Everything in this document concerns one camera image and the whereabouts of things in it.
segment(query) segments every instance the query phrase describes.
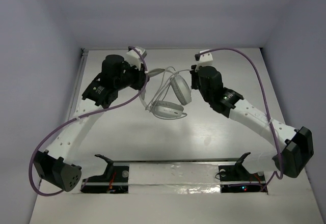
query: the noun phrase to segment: white headphones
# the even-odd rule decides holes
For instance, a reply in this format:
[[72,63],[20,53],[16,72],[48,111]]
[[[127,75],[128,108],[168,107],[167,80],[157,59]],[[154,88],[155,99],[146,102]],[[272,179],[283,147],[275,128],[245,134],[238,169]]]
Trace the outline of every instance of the white headphones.
[[154,95],[154,98],[150,101],[149,104],[146,104],[144,100],[145,90],[141,93],[139,98],[143,106],[145,107],[145,109],[153,113],[154,116],[165,120],[180,119],[187,116],[187,114],[183,112],[184,108],[181,105],[172,102],[162,101],[159,99],[163,95],[164,91],[167,92],[167,90],[171,86],[180,103],[182,105],[187,105],[192,101],[191,90],[187,82],[183,79],[181,75],[179,75],[179,71],[172,72],[168,68],[154,69],[148,72],[149,77],[154,77],[163,72],[169,72],[172,73],[172,75],[170,76],[170,78],[168,79],[168,81],[165,83],[163,87],[161,84],[160,88],[158,89],[158,91]]

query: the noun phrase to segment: gray wall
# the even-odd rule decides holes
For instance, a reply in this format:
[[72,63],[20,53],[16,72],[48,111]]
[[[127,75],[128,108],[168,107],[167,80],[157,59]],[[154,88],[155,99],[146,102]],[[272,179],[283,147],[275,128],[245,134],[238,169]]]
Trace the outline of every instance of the gray wall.
[[80,49],[54,0],[0,0],[0,13],[0,222],[28,223],[29,158],[64,118]]
[[263,55],[287,123],[311,128],[315,155],[307,165],[326,218],[326,0],[292,0]]
[[262,47],[290,0],[58,0],[82,47]]

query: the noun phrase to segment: wire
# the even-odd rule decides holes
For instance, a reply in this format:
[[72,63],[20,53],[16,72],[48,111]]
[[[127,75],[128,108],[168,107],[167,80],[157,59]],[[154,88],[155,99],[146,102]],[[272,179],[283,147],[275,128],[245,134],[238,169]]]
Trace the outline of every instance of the wire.
[[161,84],[159,85],[159,88],[158,88],[157,92],[155,93],[154,97],[153,97],[153,98],[151,99],[151,101],[149,101],[149,103],[147,104],[147,106],[146,106],[146,108],[145,108],[146,110],[148,110],[148,108],[152,106],[155,97],[156,97],[157,94],[158,94],[158,93],[163,89],[162,86],[163,86],[164,77],[165,77],[166,72],[170,72],[170,73],[172,73],[172,75],[168,78],[168,80],[167,80],[166,83],[164,84],[164,87],[165,87],[165,85],[167,84],[167,82],[169,81],[169,79],[170,79],[170,78],[175,74],[174,72],[172,72],[171,70],[169,70],[169,68],[173,68],[173,69],[175,70],[175,68],[172,67],[172,66],[169,66],[169,67],[167,67],[167,68],[164,70]]
[[254,177],[258,180],[259,184],[261,184],[260,178],[256,174],[254,174]]
[[163,95],[163,93],[165,92],[166,89],[169,88],[169,86],[171,85],[171,80],[177,76],[180,72],[183,72],[183,71],[190,71],[189,69],[186,69],[186,70],[179,70],[179,71],[176,71],[174,74],[172,74],[169,79],[165,82],[164,86],[159,89],[156,94],[154,95],[154,97],[152,98],[151,100],[151,107],[152,105],[155,105],[157,101],[160,100],[161,96]]
[[218,179],[218,180],[221,180],[220,178],[218,178],[219,175],[220,175],[220,173],[218,172],[218,173],[215,175],[215,178]]
[[160,117],[160,116],[157,116],[156,114],[153,114],[155,117],[161,119],[161,120],[167,120],[167,121],[172,121],[172,120],[179,120],[179,119],[183,119],[184,117],[187,117],[187,113],[182,113],[184,116],[181,116],[181,117],[177,117],[177,118],[164,118],[164,117]]
[[[146,65],[146,62],[143,58],[143,56],[138,52],[138,50],[135,48],[135,47],[128,47],[129,49],[132,49],[134,50],[137,55],[140,57],[141,61],[143,62],[144,64],[144,69],[145,71],[147,71],[147,65]],[[109,107],[109,108],[105,108],[105,109],[101,109],[101,110],[96,110],[96,111],[93,111],[93,112],[89,112],[89,113],[86,113],[86,114],[83,114],[81,116],[79,116],[80,119],[82,118],[85,118],[85,117],[88,117],[88,116],[92,116],[92,115],[95,115],[95,114],[98,114],[98,113],[103,113],[103,112],[106,112],[106,111],[109,111],[109,110],[112,110],[112,109],[115,109],[115,108],[120,108],[122,106],[125,106],[129,103],[131,103],[132,101],[134,101],[136,98],[138,98],[138,96],[143,92],[143,90],[145,89],[146,87],[146,84],[148,82],[148,74],[145,73],[146,77],[145,77],[145,82],[144,82],[144,85],[142,87],[142,89],[140,89],[140,91],[135,95],[133,96],[131,99],[129,99],[128,101],[124,102],[124,103],[121,103],[121,104],[118,104],[116,106],[112,106],[112,107]],[[62,125],[58,126],[56,129],[54,129],[52,132],[50,132],[39,144],[38,146],[35,148],[35,150],[33,151],[32,153],[32,156],[31,156],[31,159],[30,159],[30,163],[29,163],[29,181],[30,181],[30,185],[32,187],[32,189],[34,190],[34,192],[36,192],[38,195],[41,195],[41,196],[44,196],[44,197],[50,197],[50,196],[54,196],[54,195],[57,195],[59,193],[62,193],[63,190],[60,190],[58,192],[53,192],[53,193],[43,193],[41,192],[35,185],[34,181],[33,181],[33,161],[35,159],[35,156],[38,152],[38,150],[41,148],[41,146],[51,137],[53,136],[56,132],[58,132],[59,130],[61,130],[62,128],[64,128],[65,126],[75,122],[77,120],[77,118],[73,118],[65,123],[63,123]]]
[[[175,68],[172,67],[172,66],[169,66],[167,67],[166,69],[168,68],[172,68],[174,71],[175,71]],[[153,70],[150,70],[148,71],[148,76],[149,78],[152,78],[154,76],[157,76],[157,75],[160,75],[161,73],[163,73],[165,71],[165,69],[162,69],[162,68],[156,68],[156,69],[153,69]]]
[[87,178],[85,180],[85,182],[83,183],[83,185],[80,187],[80,190],[82,191],[82,189],[86,186],[87,182],[88,182],[89,178]]
[[163,101],[163,100],[165,99],[165,97],[167,96],[167,94],[168,94],[168,91],[169,91],[170,87],[171,87],[171,84],[169,84],[169,86],[168,86],[168,88],[167,88],[167,91],[165,92],[165,94],[164,94],[164,97],[163,97],[162,101]]
[[108,185],[108,190],[111,190],[112,189],[112,183],[114,182],[114,179],[116,177],[116,174],[117,174],[117,172],[114,172],[113,173],[112,179],[110,180],[110,183]]
[[[206,54],[206,53],[209,53],[209,52],[215,52],[215,51],[219,51],[219,50],[230,50],[230,51],[233,51],[233,52],[237,52],[238,54],[245,57],[249,61],[249,63],[252,65],[252,67],[253,67],[253,69],[254,69],[254,71],[256,73],[256,76],[257,76],[257,79],[258,79],[258,82],[259,82],[259,85],[260,85],[261,93],[262,93],[262,96],[263,96],[264,105],[265,105],[265,109],[266,109],[266,117],[267,117],[267,120],[270,122],[271,116],[270,116],[270,112],[269,112],[269,108],[268,108],[268,104],[267,104],[265,89],[264,89],[263,83],[261,81],[260,75],[258,73],[258,70],[257,70],[254,62],[245,53],[243,53],[243,52],[241,52],[241,51],[239,51],[239,50],[237,50],[235,48],[227,48],[227,47],[214,48],[214,49],[211,49],[211,50],[208,50],[208,51],[201,52],[201,53],[199,53],[199,55],[203,55],[203,54]],[[269,126],[270,126],[271,133],[273,135],[273,139],[274,139],[274,142],[275,142],[275,148],[276,148],[277,156],[278,156],[279,163],[280,163],[280,175],[278,175],[278,173],[276,171],[273,172],[272,176],[270,177],[268,182],[265,184],[265,186],[261,189],[261,191],[263,191],[267,187],[267,185],[271,182],[271,180],[273,179],[274,176],[276,176],[280,180],[283,178],[283,159],[282,159],[282,155],[281,155],[281,149],[280,149],[280,146],[279,146],[279,143],[278,143],[278,138],[276,136],[273,124],[270,123]]]

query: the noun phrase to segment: screw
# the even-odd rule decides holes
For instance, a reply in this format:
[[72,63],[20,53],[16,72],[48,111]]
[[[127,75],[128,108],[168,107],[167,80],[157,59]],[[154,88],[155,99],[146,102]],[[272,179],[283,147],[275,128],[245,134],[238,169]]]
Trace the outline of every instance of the screw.
[[126,178],[129,176],[129,171],[123,171],[122,172],[122,177]]
[[225,177],[226,176],[226,171],[224,169],[220,170],[220,176]]

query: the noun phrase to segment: headphone ear cup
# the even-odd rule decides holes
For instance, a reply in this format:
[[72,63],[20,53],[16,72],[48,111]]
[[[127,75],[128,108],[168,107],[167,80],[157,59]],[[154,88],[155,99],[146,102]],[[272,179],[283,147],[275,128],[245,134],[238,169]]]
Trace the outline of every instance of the headphone ear cup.
[[192,101],[190,88],[181,75],[176,75],[171,80],[171,87],[182,105],[187,105]]
[[178,118],[182,116],[183,107],[167,101],[157,101],[152,107],[151,112],[162,118]]

